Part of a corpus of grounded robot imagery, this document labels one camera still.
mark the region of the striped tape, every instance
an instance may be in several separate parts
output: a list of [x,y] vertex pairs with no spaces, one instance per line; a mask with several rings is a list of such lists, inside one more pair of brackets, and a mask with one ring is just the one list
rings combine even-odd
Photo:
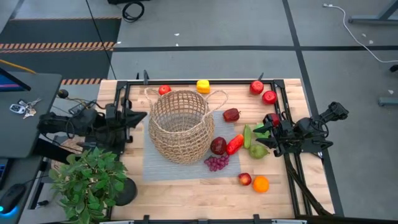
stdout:
[[[76,18],[16,18],[10,19],[10,21],[37,21],[37,20],[78,20],[78,19],[92,19],[91,17],[76,17]],[[94,19],[122,19],[121,17],[94,17]]]
[[31,53],[31,52],[72,52],[106,50],[113,51],[114,42],[69,42],[69,43],[23,43],[0,44],[0,53]]
[[71,78],[62,80],[61,85],[96,85],[105,78]]

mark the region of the green fruit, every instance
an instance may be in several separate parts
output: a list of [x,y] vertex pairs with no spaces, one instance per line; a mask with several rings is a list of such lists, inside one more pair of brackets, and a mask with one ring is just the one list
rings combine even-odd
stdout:
[[245,149],[249,149],[250,148],[250,144],[251,144],[251,129],[250,126],[248,124],[244,125],[244,129],[243,129],[243,147]]
[[[263,126],[264,126],[264,124],[257,124],[255,129],[261,128]],[[264,134],[262,134],[262,133],[255,133],[255,134],[256,134],[257,138],[268,138],[270,136],[269,131],[266,131]]]
[[253,159],[261,159],[268,154],[268,150],[262,145],[252,145],[249,149],[249,154]]

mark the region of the wooden table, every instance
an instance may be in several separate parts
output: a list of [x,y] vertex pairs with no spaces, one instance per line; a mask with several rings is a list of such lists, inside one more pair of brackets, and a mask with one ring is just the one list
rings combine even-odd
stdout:
[[[307,103],[299,79],[285,79],[286,92],[293,120],[308,116]],[[98,93],[98,103],[113,103],[116,82],[102,81]],[[129,99],[132,110],[149,111],[144,96],[146,86],[133,86]],[[171,85],[173,90],[196,90],[195,85]],[[242,133],[245,124],[254,126],[260,123],[267,113],[275,113],[273,106],[263,105],[261,95],[249,94],[247,85],[212,85],[211,90],[223,89],[229,94],[229,101],[220,110],[238,108],[241,118],[235,123],[236,133]],[[224,99],[222,93],[209,99],[209,107],[214,108]],[[252,218],[293,218],[287,173],[283,157],[269,154],[263,159],[250,158],[244,149],[238,152],[242,172],[252,175],[264,175],[270,181],[270,189],[264,194],[253,191],[251,186],[242,186],[236,177],[213,179],[188,179],[146,182],[142,178],[144,155],[144,132],[142,123],[131,130],[134,142],[126,145],[121,161],[129,170],[127,175],[136,182],[138,196],[129,205],[114,207],[112,220],[142,220],[150,215],[151,220],[179,219],[239,219]],[[308,188],[318,201],[333,213],[326,177],[321,160],[312,154],[302,154],[302,164]],[[300,211],[303,213],[303,200],[298,187],[297,195]]]

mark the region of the red grapes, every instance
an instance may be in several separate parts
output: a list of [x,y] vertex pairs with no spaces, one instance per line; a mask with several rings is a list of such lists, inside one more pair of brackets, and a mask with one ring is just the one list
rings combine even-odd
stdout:
[[210,156],[204,163],[210,168],[210,171],[222,170],[229,163],[229,155],[221,156],[220,158]]

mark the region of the yellow pepper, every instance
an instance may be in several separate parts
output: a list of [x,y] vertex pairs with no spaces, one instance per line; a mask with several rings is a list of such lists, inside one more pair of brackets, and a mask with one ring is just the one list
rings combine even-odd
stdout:
[[197,91],[198,93],[210,93],[210,83],[209,80],[198,80],[197,81]]

